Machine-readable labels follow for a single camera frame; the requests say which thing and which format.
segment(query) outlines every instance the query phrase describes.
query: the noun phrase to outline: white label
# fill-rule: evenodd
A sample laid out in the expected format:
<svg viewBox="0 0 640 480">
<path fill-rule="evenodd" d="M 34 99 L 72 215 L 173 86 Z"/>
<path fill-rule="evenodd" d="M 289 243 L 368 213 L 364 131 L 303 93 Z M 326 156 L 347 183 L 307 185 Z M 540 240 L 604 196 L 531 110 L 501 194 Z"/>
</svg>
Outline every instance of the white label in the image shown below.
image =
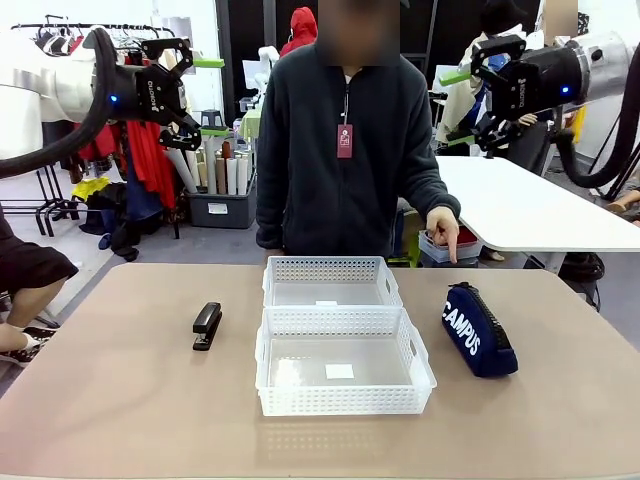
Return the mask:
<svg viewBox="0 0 640 480">
<path fill-rule="evenodd" d="M 325 365 L 324 369 L 327 380 L 353 378 L 353 366 L 350 363 Z"/>
<path fill-rule="evenodd" d="M 210 203 L 209 214 L 210 215 L 227 215 L 229 210 L 225 203 Z"/>
</svg>

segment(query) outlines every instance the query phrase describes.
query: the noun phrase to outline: stapler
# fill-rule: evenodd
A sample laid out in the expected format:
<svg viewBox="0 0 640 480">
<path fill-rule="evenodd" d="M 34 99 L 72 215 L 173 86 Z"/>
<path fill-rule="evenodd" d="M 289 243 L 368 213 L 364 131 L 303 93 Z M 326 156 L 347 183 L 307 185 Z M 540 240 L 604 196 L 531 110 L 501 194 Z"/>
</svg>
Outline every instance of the stapler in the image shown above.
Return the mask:
<svg viewBox="0 0 640 480">
<path fill-rule="evenodd" d="M 193 333 L 198 335 L 196 341 L 193 342 L 194 350 L 206 352 L 211 348 L 221 318 L 222 309 L 219 303 L 209 302 L 204 306 L 196 321 L 193 322 Z"/>
</svg>

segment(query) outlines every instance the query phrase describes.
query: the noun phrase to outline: grey storage bin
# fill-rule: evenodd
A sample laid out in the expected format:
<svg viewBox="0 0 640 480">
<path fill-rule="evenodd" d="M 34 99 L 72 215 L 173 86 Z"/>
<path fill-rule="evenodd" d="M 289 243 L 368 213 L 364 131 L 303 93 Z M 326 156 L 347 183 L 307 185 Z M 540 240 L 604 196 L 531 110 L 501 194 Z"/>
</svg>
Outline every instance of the grey storage bin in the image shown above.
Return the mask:
<svg viewBox="0 0 640 480">
<path fill-rule="evenodd" d="M 256 174 L 247 195 L 189 193 L 191 224 L 194 227 L 247 229 L 256 218 Z"/>
</svg>

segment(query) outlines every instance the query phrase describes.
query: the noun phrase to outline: red hooded jacket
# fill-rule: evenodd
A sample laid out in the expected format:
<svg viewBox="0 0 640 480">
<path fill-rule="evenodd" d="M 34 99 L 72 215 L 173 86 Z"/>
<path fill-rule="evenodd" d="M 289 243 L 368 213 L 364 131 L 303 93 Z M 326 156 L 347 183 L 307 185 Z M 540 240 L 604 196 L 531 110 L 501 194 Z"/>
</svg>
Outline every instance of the red hooded jacket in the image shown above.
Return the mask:
<svg viewBox="0 0 640 480">
<path fill-rule="evenodd" d="M 315 42 L 318 36 L 316 18 L 308 7 L 296 8 L 291 16 L 291 28 L 293 29 L 293 39 L 282 47 L 281 57 L 298 47 Z"/>
</svg>

